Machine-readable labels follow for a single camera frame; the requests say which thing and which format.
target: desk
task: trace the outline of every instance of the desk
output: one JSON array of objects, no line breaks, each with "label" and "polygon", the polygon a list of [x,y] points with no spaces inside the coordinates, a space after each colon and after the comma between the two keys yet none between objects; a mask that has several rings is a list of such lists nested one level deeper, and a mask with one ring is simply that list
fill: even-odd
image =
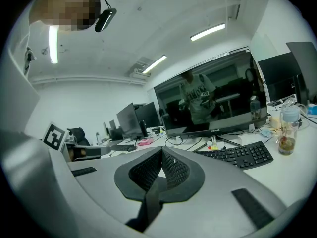
[{"label": "desk", "polygon": [[232,94],[232,95],[224,96],[224,97],[219,98],[219,99],[217,99],[215,101],[217,103],[221,103],[221,102],[227,101],[228,102],[228,106],[229,106],[229,110],[230,110],[230,115],[233,116],[230,100],[233,100],[233,99],[236,99],[236,98],[239,98],[239,97],[240,97],[240,94],[239,93],[235,93],[235,94]]},{"label": "desk", "polygon": [[[276,111],[275,107],[268,107],[268,112],[272,116],[279,116],[279,111]],[[274,158],[274,161],[261,167],[245,170],[244,172],[274,192],[287,207],[301,198],[308,197],[317,180],[316,135],[317,125],[303,119],[303,125],[298,131],[295,150],[291,155],[281,155],[278,152],[278,146],[275,144],[274,138],[272,138],[265,145]],[[243,133],[238,136],[223,135],[221,137],[242,145],[254,143],[260,140],[264,143],[268,139],[260,133]],[[199,139],[200,137],[189,138],[184,144],[175,147],[186,150],[198,142]],[[203,138],[190,150],[195,150],[199,146],[203,145],[206,140],[208,140],[208,138]],[[166,137],[163,136],[148,146],[138,147],[137,150],[153,146],[164,146],[165,141]],[[224,144],[227,148],[235,147],[229,143],[221,144]],[[122,154],[122,152],[118,151],[112,151],[112,153],[113,155],[111,158],[115,158],[115,156]],[[102,156],[102,158],[107,158],[109,155],[110,154]]]}]

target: black rubber pad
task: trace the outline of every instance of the black rubber pad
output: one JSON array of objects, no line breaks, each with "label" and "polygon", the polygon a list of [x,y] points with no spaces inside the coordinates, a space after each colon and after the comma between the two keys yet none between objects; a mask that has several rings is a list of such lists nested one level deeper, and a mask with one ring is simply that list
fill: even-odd
[{"label": "black rubber pad", "polygon": [[74,170],[74,171],[72,171],[72,173],[75,177],[77,177],[77,176],[89,174],[89,173],[94,172],[94,171],[97,171],[97,169],[95,169],[93,167],[89,167],[89,168],[85,168],[85,169]]},{"label": "black rubber pad", "polygon": [[258,229],[274,220],[272,215],[245,188],[231,193]]}]

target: pink object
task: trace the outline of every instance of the pink object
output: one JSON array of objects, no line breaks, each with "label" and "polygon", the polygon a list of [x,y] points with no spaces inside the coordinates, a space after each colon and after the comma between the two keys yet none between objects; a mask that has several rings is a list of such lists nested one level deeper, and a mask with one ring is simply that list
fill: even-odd
[{"label": "pink object", "polygon": [[145,139],[142,139],[139,143],[137,143],[137,145],[149,145],[153,142],[153,139],[152,138],[145,138]]}]

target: black keyboard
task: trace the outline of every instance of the black keyboard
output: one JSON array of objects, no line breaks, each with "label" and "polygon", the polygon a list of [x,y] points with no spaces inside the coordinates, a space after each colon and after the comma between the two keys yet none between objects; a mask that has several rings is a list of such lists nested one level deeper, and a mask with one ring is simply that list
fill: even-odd
[{"label": "black keyboard", "polygon": [[111,151],[122,151],[122,152],[128,152],[129,149],[136,148],[134,145],[113,145],[110,147]]},{"label": "black keyboard", "polygon": [[243,170],[256,168],[273,161],[273,157],[262,143],[214,151],[199,151],[198,154],[226,161]]}]

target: bottle cap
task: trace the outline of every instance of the bottle cap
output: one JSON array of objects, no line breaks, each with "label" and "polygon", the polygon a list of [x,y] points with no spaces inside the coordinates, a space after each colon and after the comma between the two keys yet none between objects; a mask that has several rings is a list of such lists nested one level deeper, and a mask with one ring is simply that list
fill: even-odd
[{"label": "bottle cap", "polygon": [[283,109],[283,120],[285,122],[295,122],[299,119],[299,108],[295,106],[285,107]]}]

